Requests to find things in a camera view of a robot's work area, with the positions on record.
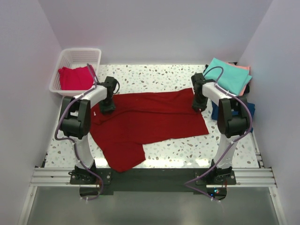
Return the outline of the dark red t-shirt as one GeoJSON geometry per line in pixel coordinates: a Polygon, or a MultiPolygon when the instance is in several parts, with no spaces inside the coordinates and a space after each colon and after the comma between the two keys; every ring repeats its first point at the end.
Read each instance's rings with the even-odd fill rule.
{"type": "Polygon", "coordinates": [[[115,95],[112,113],[92,107],[90,134],[108,165],[125,172],[146,159],[144,144],[209,134],[202,114],[192,109],[193,98],[191,88],[115,95]]]}

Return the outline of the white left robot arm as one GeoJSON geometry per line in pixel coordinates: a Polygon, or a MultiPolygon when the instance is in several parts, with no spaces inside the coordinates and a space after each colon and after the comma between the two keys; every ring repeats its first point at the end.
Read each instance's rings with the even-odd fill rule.
{"type": "Polygon", "coordinates": [[[95,79],[92,87],[82,94],[63,98],[54,138],[57,141],[69,140],[73,145],[76,163],[74,170],[69,173],[72,181],[87,184],[101,182],[88,142],[91,109],[98,105],[102,114],[112,113],[116,108],[113,95],[119,89],[119,82],[108,76],[104,82],[95,79]]]}

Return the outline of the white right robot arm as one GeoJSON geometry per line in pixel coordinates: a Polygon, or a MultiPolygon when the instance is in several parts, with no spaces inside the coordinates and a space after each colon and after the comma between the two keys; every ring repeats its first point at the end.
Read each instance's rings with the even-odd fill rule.
{"type": "Polygon", "coordinates": [[[199,179],[206,184],[220,184],[231,177],[235,148],[239,140],[252,128],[247,98],[223,90],[214,80],[206,80],[202,73],[194,74],[191,81],[194,89],[193,110],[205,111],[208,100],[218,106],[217,127],[221,134],[220,143],[210,168],[199,179]]]}

